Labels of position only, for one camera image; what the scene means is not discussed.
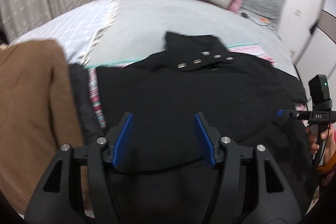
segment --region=brown fabric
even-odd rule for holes
[[[24,214],[58,148],[84,144],[68,66],[56,42],[0,51],[0,105],[0,190]]]
[[[318,167],[318,173],[320,177],[320,197],[323,196],[325,188],[329,185],[335,172],[336,172],[336,153],[326,165]]]

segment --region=finger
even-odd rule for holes
[[[312,134],[308,134],[308,142],[309,143],[316,143],[316,137]]]
[[[309,146],[309,149],[310,150],[318,150],[320,148],[320,146],[316,143],[312,143],[310,146]]]
[[[330,126],[330,130],[326,129],[325,131],[323,131],[321,133],[321,138],[322,138],[322,140],[326,139],[327,137],[330,138],[330,139],[333,139],[334,134],[335,134],[335,130],[332,126]]]

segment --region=black cable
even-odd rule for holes
[[[245,12],[241,12],[240,14],[243,18],[248,18],[250,19],[252,22],[254,22],[255,24],[259,25],[259,26],[263,26],[263,27],[268,27],[268,25],[261,25],[259,24],[258,22],[256,22],[250,15],[248,15],[247,13]]]
[[[329,137],[329,133],[330,133],[330,122],[331,122],[331,110],[329,110],[329,122],[328,122],[329,127],[328,127],[328,134],[327,134],[327,138],[326,138],[326,140],[325,140],[325,144],[324,144],[323,151],[322,151],[322,154],[321,154],[321,157],[320,157],[320,160],[319,160],[319,164],[318,164],[318,165],[321,164],[321,161],[322,161],[322,159],[323,159],[323,155],[324,155],[324,151],[325,151],[326,146],[327,146],[328,137]]]

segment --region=black clothing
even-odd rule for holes
[[[104,136],[97,120],[89,94],[89,73],[79,64],[69,65],[70,81],[85,144]]]
[[[96,71],[106,128],[117,125],[124,112],[134,114],[117,169],[124,174],[112,176],[126,223],[142,218],[201,223],[217,172],[200,161],[193,126],[197,112],[240,145],[265,145],[306,213],[318,178],[305,127],[277,117],[279,109],[306,102],[295,77],[258,57],[228,52],[216,37],[174,33],[167,33],[164,52],[122,69]]]

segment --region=handle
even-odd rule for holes
[[[314,167],[317,167],[320,164],[320,158],[323,150],[323,142],[324,140],[321,139],[321,133],[328,129],[328,126],[319,124],[319,130],[317,135],[317,144],[319,145],[319,149],[317,150],[317,153],[315,154],[315,158],[312,161],[312,164]]]

